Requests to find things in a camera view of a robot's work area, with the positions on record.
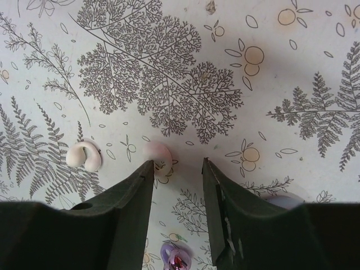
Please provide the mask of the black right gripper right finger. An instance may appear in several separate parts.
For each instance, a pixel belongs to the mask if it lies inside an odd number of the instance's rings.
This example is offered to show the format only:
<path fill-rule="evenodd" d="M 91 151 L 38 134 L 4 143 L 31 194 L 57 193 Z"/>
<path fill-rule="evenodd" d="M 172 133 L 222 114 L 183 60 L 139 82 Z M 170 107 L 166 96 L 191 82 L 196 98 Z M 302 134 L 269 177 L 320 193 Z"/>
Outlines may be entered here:
<path fill-rule="evenodd" d="M 287 210 L 229 179 L 209 159 L 202 186 L 218 269 L 358 269 L 359 205 L 305 203 Z"/>

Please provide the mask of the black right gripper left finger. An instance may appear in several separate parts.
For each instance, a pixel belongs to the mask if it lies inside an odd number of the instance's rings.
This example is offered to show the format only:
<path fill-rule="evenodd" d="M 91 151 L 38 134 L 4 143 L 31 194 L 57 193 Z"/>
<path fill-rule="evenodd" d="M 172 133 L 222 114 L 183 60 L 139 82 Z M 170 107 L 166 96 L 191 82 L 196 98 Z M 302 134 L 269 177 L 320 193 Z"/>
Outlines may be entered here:
<path fill-rule="evenodd" d="M 141 269 L 154 163 L 69 210 L 1 203 L 2 269 Z"/>

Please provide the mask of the white clip earbud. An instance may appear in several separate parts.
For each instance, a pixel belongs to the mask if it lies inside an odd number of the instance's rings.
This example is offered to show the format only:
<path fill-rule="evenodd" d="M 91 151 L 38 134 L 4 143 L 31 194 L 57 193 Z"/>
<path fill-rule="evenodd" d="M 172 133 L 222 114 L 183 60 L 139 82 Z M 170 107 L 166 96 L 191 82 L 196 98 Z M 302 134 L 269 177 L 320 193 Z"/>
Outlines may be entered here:
<path fill-rule="evenodd" d="M 68 149 L 66 163 L 72 168 L 83 165 L 86 171 L 95 173 L 102 165 L 102 158 L 95 145 L 88 141 L 82 141 Z"/>
<path fill-rule="evenodd" d="M 154 162 L 154 174 L 157 177 L 166 176 L 172 168 L 172 155 L 167 146 L 158 141 L 151 141 L 143 148 L 143 157 Z"/>

